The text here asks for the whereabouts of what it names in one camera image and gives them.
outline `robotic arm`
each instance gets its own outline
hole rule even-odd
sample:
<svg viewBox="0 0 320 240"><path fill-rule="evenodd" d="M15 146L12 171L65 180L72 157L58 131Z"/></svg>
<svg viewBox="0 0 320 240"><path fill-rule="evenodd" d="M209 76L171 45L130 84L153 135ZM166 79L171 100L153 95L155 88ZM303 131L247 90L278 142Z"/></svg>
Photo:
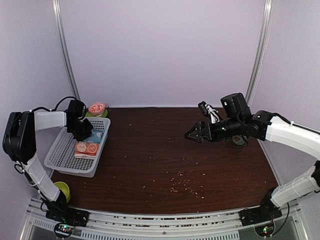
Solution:
<svg viewBox="0 0 320 240"><path fill-rule="evenodd" d="M186 134L185 138L197 143L204 140L218 142L241 135L254 137L262 141L285 144L320 159L320 132L290 122L285 117L260 110L251 114L242 93L234 93L221 99L222 106L229 119L216 122L198 122ZM202 102L199 107L206 116ZM256 224L280 217L279 207L301 198L311 192L320 191L320 161L317 160L305 173L294 180L268 191L257 208L242 210L239 214L242 225Z"/></svg>
<svg viewBox="0 0 320 240"><path fill-rule="evenodd" d="M67 127L67 132L81 141L91 135L93 126L83 119L84 104L71 100L65 111L12 112L3 137L3 150L15 162L15 169L37 189L48 211L46 217L70 226L85 227L89 213L69 208L66 196L42 167L36 148L36 131Z"/></svg>

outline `dark brown tabletop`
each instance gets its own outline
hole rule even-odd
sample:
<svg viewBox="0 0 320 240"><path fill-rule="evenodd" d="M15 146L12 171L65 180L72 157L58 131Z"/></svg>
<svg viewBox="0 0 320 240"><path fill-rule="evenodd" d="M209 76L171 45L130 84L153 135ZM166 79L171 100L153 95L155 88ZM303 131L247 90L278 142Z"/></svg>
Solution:
<svg viewBox="0 0 320 240"><path fill-rule="evenodd" d="M184 134L208 120L197 108L114 108L93 178L54 172L69 185L70 205L85 209L181 214L260 204L274 174L259 143L195 143Z"/></svg>

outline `white basket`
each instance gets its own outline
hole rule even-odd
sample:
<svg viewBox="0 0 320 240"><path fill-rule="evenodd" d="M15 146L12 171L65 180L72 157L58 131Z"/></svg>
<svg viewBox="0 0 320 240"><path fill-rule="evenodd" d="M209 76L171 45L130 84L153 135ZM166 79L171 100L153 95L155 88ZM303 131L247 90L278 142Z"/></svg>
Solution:
<svg viewBox="0 0 320 240"><path fill-rule="evenodd" d="M67 128L64 127L56 137L44 159L44 165L46 167L57 170L62 174L70 174L87 178L92 178L95 175L101 152L104 149L104 145L107 140L108 129L111 121L109 118L102 117L86 118L90 121L94 129L104 130L95 158L75 158L77 140L75 140L73 134L68 133Z"/></svg>

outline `metal bar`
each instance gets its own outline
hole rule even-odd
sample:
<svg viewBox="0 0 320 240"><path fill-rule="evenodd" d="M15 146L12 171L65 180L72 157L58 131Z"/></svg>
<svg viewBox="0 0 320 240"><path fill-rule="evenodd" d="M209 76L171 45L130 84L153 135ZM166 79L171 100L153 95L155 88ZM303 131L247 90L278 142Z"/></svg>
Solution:
<svg viewBox="0 0 320 240"><path fill-rule="evenodd" d="M75 81L75 76L72 70L71 61L68 53L67 42L65 37L65 31L62 21L61 9L60 9L60 0L52 0L53 4L53 13L55 17L56 27L58 29L58 34L60 38L60 44L62 49L63 61L66 70L66 74L69 79L71 90L76 99L80 100L79 91Z"/></svg>
<svg viewBox="0 0 320 240"><path fill-rule="evenodd" d="M270 23L271 23L272 6L273 6L273 0L265 0L258 48L255 55L250 82L245 95L245 100L249 106L252 104L252 100L255 95L255 91L256 91L256 87L257 87L257 83L258 83L258 79L261 71L261 65L262 65L261 62L267 46L267 39L268 39L270 25L271 25Z"/></svg>

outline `white wall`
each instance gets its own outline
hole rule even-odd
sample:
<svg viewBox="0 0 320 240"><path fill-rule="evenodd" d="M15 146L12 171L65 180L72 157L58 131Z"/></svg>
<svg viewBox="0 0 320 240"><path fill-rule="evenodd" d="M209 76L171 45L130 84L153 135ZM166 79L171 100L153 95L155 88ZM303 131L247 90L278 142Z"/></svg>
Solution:
<svg viewBox="0 0 320 240"><path fill-rule="evenodd" d="M247 90L264 4L61 1L81 99L113 107L220 106L221 97Z"/></svg>
<svg viewBox="0 0 320 240"><path fill-rule="evenodd" d="M276 0L252 112L278 112L320 130L320 1ZM281 183L291 181L315 159L290 147L265 142ZM320 236L320 194L300 200L312 240Z"/></svg>
<svg viewBox="0 0 320 240"><path fill-rule="evenodd" d="M71 95L51 0L0 0L0 133L10 112L53 108ZM37 133L44 158L57 130ZM0 239L18 239L32 188L0 149Z"/></svg>

